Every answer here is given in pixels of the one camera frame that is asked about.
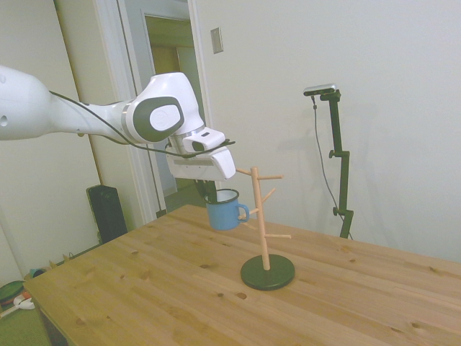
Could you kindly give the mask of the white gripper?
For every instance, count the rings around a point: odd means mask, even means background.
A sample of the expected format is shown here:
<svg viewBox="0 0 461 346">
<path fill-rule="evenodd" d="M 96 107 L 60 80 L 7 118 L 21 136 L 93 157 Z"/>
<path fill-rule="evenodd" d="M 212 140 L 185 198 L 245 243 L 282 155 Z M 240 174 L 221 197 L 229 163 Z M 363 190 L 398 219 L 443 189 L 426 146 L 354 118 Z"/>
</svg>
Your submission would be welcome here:
<svg viewBox="0 0 461 346">
<path fill-rule="evenodd" d="M 236 173 L 234 160 L 227 146 L 191 159 L 174 156 L 173 148 L 167 148 L 166 159 L 171 174 L 176 178 L 195 179 L 194 184 L 200 197 L 207 197 L 210 203 L 217 202 L 214 181 L 226 181 Z"/>
</svg>

